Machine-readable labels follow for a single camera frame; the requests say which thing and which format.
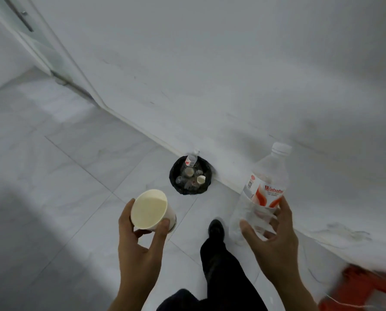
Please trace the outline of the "clear plastic bottle red label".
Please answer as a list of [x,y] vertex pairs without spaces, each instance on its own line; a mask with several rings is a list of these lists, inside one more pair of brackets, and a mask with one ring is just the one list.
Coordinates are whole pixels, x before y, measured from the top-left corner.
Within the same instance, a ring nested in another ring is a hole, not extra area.
[[235,244],[243,246],[246,243],[240,229],[242,219],[260,235],[268,229],[268,224],[289,186],[285,160],[291,152],[291,146],[276,142],[271,153],[254,165],[229,223],[229,237]]

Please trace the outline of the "black trash bin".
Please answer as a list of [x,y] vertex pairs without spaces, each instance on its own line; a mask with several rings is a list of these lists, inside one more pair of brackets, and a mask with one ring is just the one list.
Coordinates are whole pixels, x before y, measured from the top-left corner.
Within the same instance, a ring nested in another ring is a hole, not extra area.
[[[199,167],[195,170],[195,175],[191,178],[185,178],[180,174],[180,168],[185,161],[186,155],[179,157],[173,164],[169,172],[169,180],[174,189],[181,195],[198,195],[205,193],[212,181],[212,167],[211,164],[198,156]],[[197,184],[197,177],[204,175],[206,182],[203,185]]]

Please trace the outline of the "red object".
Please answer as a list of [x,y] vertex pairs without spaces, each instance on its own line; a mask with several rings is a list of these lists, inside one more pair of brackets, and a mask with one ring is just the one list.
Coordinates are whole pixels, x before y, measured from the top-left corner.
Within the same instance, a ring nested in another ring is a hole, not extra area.
[[320,311],[386,311],[386,274],[349,265],[318,304]]

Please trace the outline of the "person's right hand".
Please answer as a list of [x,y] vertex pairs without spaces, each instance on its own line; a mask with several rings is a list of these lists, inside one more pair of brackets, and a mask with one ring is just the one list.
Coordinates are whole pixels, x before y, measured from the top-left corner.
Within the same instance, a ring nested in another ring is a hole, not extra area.
[[293,214],[285,197],[270,220],[274,232],[265,231],[265,252],[254,252],[258,265],[271,282],[286,274],[298,274],[298,238],[293,229]]

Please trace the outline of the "person's black trouser leg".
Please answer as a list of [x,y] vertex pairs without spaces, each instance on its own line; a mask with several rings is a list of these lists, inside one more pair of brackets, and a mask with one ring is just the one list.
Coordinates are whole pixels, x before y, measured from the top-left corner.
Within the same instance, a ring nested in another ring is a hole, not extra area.
[[207,282],[207,298],[201,302],[204,310],[268,311],[223,240],[209,237],[201,246],[200,256]]
[[166,298],[156,311],[200,311],[201,304],[187,289],[180,289]]

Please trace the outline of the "white paper cup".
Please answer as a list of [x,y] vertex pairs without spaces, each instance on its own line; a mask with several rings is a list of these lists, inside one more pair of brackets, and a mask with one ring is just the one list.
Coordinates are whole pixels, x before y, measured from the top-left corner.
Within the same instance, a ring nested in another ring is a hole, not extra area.
[[172,232],[177,225],[177,217],[163,191],[150,189],[135,199],[130,220],[136,228],[155,232],[163,219],[169,220],[168,232]]

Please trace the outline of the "person's right forearm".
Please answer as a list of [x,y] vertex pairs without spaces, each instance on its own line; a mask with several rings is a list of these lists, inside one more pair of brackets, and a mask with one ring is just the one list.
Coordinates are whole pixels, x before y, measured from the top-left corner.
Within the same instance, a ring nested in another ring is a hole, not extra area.
[[319,311],[318,305],[298,274],[286,274],[271,281],[285,311]]

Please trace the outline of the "glass door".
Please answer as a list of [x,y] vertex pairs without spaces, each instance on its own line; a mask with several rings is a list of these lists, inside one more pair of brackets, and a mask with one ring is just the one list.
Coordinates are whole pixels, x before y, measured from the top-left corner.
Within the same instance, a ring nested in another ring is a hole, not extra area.
[[17,0],[0,0],[0,22],[25,48],[34,64],[81,97],[98,106],[67,62],[43,34],[43,30]]

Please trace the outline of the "person's left hand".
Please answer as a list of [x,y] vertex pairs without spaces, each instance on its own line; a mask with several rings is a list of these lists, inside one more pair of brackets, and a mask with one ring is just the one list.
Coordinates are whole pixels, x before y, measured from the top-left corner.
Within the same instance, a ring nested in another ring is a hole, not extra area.
[[161,269],[162,257],[152,257],[149,248],[138,244],[141,236],[151,233],[148,230],[134,230],[130,220],[131,209],[135,199],[132,198],[124,207],[119,217],[118,257],[120,285],[143,286],[152,289],[156,284]]

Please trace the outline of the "person's left forearm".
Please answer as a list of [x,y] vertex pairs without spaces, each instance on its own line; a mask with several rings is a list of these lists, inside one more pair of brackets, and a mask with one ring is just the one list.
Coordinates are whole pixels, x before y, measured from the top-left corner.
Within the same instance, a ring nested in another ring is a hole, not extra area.
[[107,311],[142,311],[151,289],[122,283]]

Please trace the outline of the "person's black shoe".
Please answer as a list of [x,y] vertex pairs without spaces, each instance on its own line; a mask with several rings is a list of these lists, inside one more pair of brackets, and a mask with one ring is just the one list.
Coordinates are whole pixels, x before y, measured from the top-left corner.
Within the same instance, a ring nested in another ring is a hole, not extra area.
[[225,230],[223,223],[219,219],[213,219],[208,227],[208,238],[211,241],[223,243],[225,238]]

